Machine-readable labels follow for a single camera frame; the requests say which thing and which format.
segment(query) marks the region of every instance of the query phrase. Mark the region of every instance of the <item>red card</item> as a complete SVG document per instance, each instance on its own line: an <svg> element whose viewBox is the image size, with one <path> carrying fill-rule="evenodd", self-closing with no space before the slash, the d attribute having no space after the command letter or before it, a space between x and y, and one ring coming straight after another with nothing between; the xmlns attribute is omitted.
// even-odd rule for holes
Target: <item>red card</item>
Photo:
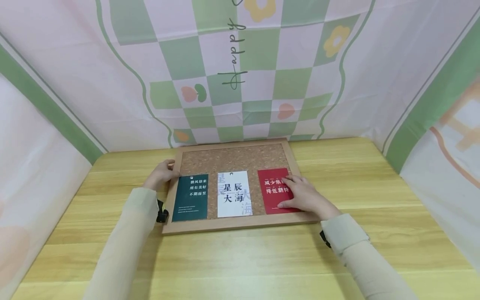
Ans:
<svg viewBox="0 0 480 300"><path fill-rule="evenodd" d="M264 197L265 212L271 214L296 213L301 210L296 208L278 208L277 205L285 200L293 199L293 193L282 178L288 175L287 168L258 170L260 188Z"/></svg>

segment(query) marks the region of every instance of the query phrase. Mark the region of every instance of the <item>wooden frame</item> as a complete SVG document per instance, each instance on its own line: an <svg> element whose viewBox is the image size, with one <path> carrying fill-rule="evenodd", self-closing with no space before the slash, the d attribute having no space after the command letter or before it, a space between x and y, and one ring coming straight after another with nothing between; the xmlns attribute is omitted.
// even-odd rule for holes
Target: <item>wooden frame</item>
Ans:
<svg viewBox="0 0 480 300"><path fill-rule="evenodd" d="M226 148L238 148L238 147L251 147L270 144L281 144L285 157L290 168L292 175L300 175L297 162L293 156L292 150L286 139L274 139L264 141L251 141L251 142L236 142L226 144L209 144L200 146L181 147L177 150L175 157L175 171L180 171L181 161L183 153L193 151L204 151L213 149L226 149ZM175 206L175 198L177 195L178 179L172 180L168 189L167 201L165 203L166 209L173 214L173 208ZM256 216L236 216L225 217L211 220L195 220L195 221L183 221L172 222L172 216L169 216L167 222L163 225L163 234L181 234L198 231L215 231L223 229L240 229L240 228L254 228L269 225L292 225L300 223L313 223L317 222L318 218L311 213L299 212L288 214L273 214L273 215L256 215Z"/></svg>

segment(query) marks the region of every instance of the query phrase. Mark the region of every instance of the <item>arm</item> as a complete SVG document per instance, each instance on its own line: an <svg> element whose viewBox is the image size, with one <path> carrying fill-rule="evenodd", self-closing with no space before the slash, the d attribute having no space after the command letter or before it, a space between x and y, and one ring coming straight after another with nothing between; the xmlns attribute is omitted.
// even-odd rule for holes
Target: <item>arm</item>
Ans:
<svg viewBox="0 0 480 300"><path fill-rule="evenodd" d="M132 190L100 255L84 300L127 299L142 248L156 222L156 190L162 182L179 176L171 171L169 164L173 163L166 160L159 164L143 187Z"/></svg>
<svg viewBox="0 0 480 300"><path fill-rule="evenodd" d="M294 199L284 201L278 207L295 207L317 214L335 255L352 274L365 299L417 299L350 215L342 214L303 177L287 176L284 183L292 190Z"/></svg>

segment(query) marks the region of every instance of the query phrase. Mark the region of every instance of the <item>dark green card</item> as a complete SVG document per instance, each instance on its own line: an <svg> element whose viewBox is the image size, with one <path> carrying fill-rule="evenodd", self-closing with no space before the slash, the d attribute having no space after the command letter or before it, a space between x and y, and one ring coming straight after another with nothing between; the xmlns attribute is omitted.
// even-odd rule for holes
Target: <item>dark green card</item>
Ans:
<svg viewBox="0 0 480 300"><path fill-rule="evenodd" d="M207 197L208 174L180 177L172 222L206 219Z"/></svg>

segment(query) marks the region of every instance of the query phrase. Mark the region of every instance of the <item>light wood tabletop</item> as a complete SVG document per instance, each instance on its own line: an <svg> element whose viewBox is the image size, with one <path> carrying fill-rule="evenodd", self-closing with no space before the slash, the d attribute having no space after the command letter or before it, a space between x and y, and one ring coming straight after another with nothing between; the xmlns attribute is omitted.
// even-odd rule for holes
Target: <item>light wood tabletop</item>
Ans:
<svg viewBox="0 0 480 300"><path fill-rule="evenodd" d="M357 220L419 299L480 299L476 272L368 139L290 146L302 175ZM164 149L102 156L13 299L81 299L130 191L174 155ZM165 237L160 226L144 247L131 299L362 299L318 224Z"/></svg>

